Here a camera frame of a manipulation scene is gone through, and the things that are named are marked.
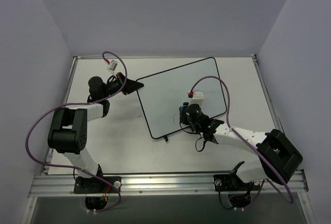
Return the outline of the white whiteboard black frame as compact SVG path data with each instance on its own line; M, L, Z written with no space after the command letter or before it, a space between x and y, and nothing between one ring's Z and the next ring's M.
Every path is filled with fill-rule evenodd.
M192 86L206 76L219 77L214 57L186 63L136 80L144 84L137 90L137 94L153 139L180 130L183 125L179 124L179 108L184 102L190 101L188 93ZM218 80L205 79L194 89L204 95L201 104L204 114L218 117L226 113L225 96Z

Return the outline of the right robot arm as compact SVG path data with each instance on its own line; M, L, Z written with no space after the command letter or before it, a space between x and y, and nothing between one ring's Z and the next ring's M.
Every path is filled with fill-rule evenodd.
M266 179L284 185L303 161L298 149L282 131L258 132L228 126L224 121L205 115L197 103L185 102L179 108L179 122L199 134L205 143L229 145L258 157L252 162L240 159L231 170L230 184L235 189Z

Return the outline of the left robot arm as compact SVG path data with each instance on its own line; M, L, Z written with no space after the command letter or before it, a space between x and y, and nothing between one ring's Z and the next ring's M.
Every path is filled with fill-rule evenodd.
M54 111L48 135L48 146L63 154L74 166L78 176L86 178L86 187L91 192L104 188L101 166L96 163L86 148L87 124L106 117L115 93L131 94L144 87L143 83L125 78L122 73L109 77L104 82L94 76L88 81L87 105L75 108L61 107Z

